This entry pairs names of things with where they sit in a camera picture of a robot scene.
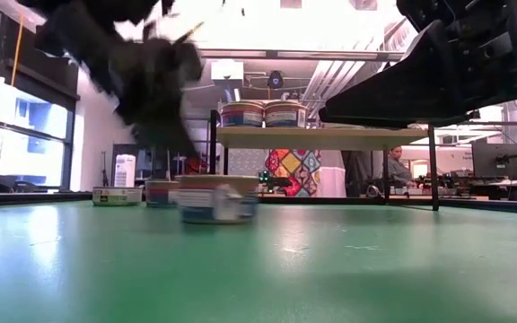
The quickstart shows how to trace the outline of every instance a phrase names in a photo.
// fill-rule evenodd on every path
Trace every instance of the shelf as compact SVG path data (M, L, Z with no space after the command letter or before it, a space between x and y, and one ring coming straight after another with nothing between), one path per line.
M226 148L380 151L428 137L420 129L302 129L218 127L216 139Z

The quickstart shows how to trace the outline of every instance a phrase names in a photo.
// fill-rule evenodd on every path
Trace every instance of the patterned fabric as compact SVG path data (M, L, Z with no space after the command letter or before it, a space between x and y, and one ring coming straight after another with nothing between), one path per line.
M287 177L293 184L285 188L288 196L316 196L320 183L320 151L275 149L265 165L271 176Z
M268 151L263 149L229 149L229 174L237 176L257 176L265 169Z

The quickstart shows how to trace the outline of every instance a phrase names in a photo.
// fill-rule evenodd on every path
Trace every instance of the colorful quilt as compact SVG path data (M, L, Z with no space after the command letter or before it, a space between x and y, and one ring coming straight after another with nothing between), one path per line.
M320 183L320 151L275 149L268 153L266 166L271 176L289 178L288 196L314 197Z

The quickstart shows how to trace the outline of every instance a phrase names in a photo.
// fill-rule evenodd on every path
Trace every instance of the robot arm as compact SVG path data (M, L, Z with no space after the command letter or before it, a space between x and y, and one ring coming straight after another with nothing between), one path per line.
M328 100L322 121L442 127L517 100L517 0L398 0L397 7L419 32L405 58Z
M37 28L39 50L67 53L95 86L118 98L116 112L134 125L143 144L162 145L196 155L180 117L182 88L197 81L202 65L194 45L182 39L124 40L114 22L139 23L157 0L18 0L47 21ZM174 0L162 0L167 14Z

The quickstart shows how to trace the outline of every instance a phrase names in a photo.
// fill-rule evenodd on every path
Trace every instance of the tin can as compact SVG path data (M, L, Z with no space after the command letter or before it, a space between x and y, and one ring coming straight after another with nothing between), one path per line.
M151 179L145 182L147 207L173 207L172 192L179 189L178 181Z
M221 124L223 127L262 127L264 113L260 102L232 102L221 109Z
M179 206L186 223L245 223L257 214L259 178L193 175L180 178Z
M141 188L93 188L95 206L132 206L143 200Z
M272 101L265 107L266 127L306 127L307 109L291 101Z

